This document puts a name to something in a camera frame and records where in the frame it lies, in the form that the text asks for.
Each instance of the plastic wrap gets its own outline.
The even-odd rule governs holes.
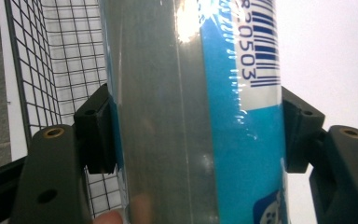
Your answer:
[[[273,1],[100,4],[130,222],[287,223]]]

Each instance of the white backdrop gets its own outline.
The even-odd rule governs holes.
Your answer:
[[[282,84],[335,124],[358,128],[358,1],[276,0]],[[293,224],[316,223],[306,175],[289,175]]]

